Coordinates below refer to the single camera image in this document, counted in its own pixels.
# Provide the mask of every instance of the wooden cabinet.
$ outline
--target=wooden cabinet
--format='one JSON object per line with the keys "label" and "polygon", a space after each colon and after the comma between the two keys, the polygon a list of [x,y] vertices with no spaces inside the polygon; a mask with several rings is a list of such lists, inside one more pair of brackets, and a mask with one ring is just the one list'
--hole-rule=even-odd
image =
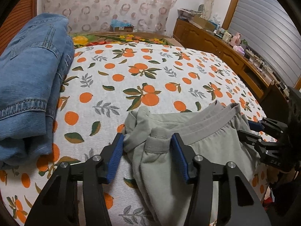
{"label": "wooden cabinet", "polygon": [[[247,85],[268,118],[283,121],[283,116],[277,112],[286,110],[286,99],[277,87],[270,85],[257,71],[255,66],[245,57],[235,52],[223,40],[202,30],[191,23],[178,19],[174,30],[174,38],[184,47],[212,53],[222,59]],[[271,108],[275,103],[281,103],[279,108]]]}
{"label": "wooden cabinet", "polygon": [[250,88],[258,100],[269,86],[242,55],[229,44],[191,23],[178,19],[174,37],[184,47],[212,53],[222,59]]}
{"label": "wooden cabinet", "polygon": [[238,74],[239,70],[243,67],[244,63],[233,52],[233,49],[225,47],[221,59],[227,63],[227,65]]}

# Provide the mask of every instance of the folded gray shirt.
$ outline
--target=folded gray shirt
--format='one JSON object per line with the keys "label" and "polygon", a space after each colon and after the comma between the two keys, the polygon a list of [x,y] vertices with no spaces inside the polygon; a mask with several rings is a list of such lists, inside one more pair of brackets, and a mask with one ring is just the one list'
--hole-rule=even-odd
{"label": "folded gray shirt", "polygon": [[[259,162],[258,153],[239,142],[237,130],[250,132],[240,106],[224,108],[215,101],[202,112],[151,114],[147,107],[131,111],[125,121],[124,150],[132,161],[139,190],[162,226],[182,226],[188,212],[192,185],[186,185],[172,163],[170,138],[179,133],[185,145],[209,161],[235,162],[251,181]],[[218,183],[213,183],[210,222],[217,218]]]}

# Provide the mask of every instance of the bed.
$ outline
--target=bed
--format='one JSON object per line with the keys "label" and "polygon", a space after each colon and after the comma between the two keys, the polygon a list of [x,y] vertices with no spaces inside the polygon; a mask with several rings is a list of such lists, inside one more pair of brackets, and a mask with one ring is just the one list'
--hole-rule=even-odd
{"label": "bed", "polygon": [[[239,103],[249,120],[265,117],[244,83],[215,55],[171,46],[160,38],[145,43],[137,35],[114,36],[121,43],[93,44],[86,35],[73,36],[77,49],[61,87],[53,154],[0,171],[3,204],[19,225],[24,225],[57,165],[84,162],[99,154],[122,131],[130,110],[146,105],[153,113],[197,112],[218,100],[224,106]],[[257,134],[275,141],[265,133]],[[263,200],[268,187],[264,164],[250,183]],[[125,154],[113,183],[104,186],[104,195],[112,225],[152,225]],[[78,198],[80,225],[85,225],[80,183]]]}

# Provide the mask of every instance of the white roller shutter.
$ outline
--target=white roller shutter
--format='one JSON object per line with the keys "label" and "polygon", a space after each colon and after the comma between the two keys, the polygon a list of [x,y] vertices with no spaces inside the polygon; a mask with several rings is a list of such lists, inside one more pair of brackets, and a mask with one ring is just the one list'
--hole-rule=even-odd
{"label": "white roller shutter", "polygon": [[301,36],[277,0],[239,0],[229,31],[241,33],[284,83],[294,86],[301,74]]}

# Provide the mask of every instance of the folded denim jacket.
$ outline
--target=folded denim jacket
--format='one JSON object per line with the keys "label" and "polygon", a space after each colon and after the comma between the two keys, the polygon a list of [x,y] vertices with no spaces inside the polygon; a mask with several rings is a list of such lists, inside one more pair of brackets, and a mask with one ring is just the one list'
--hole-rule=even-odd
{"label": "folded denim jacket", "polygon": [[52,153],[61,83],[74,57],[68,19],[31,19],[0,56],[0,169]]}

